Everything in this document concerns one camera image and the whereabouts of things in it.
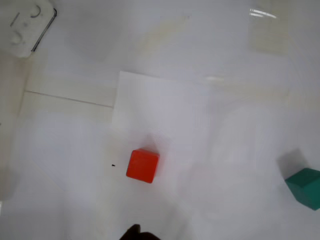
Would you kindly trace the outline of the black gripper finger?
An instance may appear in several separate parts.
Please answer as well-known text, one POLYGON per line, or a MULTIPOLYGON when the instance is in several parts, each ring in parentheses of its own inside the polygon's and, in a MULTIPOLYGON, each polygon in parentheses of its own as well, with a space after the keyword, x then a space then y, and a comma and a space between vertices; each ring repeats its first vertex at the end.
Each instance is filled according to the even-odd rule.
POLYGON ((139 224, 132 225, 120 238, 120 240, 160 240, 150 232, 141 232, 139 224))

